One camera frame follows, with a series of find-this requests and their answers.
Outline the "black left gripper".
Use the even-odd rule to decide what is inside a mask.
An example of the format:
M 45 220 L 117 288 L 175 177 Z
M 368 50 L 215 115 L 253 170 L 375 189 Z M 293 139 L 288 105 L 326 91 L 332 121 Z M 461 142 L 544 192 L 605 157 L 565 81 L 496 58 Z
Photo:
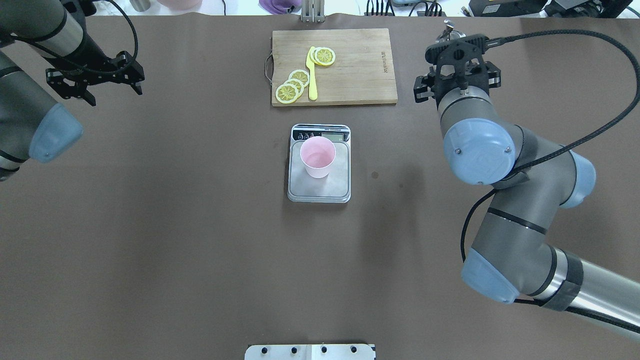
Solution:
M 84 32 L 60 32 L 45 40 L 47 84 L 60 97 L 85 101 L 95 106 L 97 101 L 89 91 L 92 85 L 121 82 L 121 58 L 110 58 Z

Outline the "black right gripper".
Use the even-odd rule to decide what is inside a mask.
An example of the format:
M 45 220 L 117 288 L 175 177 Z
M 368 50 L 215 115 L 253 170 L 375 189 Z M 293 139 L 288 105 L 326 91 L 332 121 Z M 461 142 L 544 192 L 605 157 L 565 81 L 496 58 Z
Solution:
M 485 63 L 467 63 L 462 67 L 462 73 L 457 74 L 452 64 L 432 66 L 432 74 L 417 76 L 413 84 L 413 98 L 416 104 L 435 100 L 441 103 L 452 91 L 464 91 L 469 94 L 474 89 L 480 89 L 486 95 L 490 89 L 502 86 L 501 69 L 491 61 Z

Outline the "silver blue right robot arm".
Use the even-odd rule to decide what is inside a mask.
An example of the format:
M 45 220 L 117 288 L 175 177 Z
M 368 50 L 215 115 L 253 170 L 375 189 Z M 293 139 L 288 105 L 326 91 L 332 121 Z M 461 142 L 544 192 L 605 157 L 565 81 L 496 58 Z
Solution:
M 499 69 L 476 57 L 430 64 L 414 82 L 414 99 L 436 101 L 455 176 L 491 187 L 484 197 L 490 205 L 462 256 L 462 280 L 498 303 L 571 313 L 637 339 L 639 284 L 546 242 L 558 210 L 580 205 L 593 191 L 592 163 L 569 150 L 530 165 L 562 146 L 498 115 L 489 89 L 498 85 Z

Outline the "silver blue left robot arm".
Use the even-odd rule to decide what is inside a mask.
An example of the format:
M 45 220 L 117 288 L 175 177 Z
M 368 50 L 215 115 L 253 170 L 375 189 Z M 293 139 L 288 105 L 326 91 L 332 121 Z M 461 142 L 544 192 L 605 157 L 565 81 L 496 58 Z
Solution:
M 135 56 L 109 57 L 89 35 L 85 19 L 91 0 L 3 0 L 1 46 L 24 43 L 49 64 L 45 81 L 60 97 L 96 104 L 92 85 L 128 84 L 144 79 Z M 73 146 L 83 126 L 64 105 L 1 53 L 1 180 L 25 162 L 48 163 Z

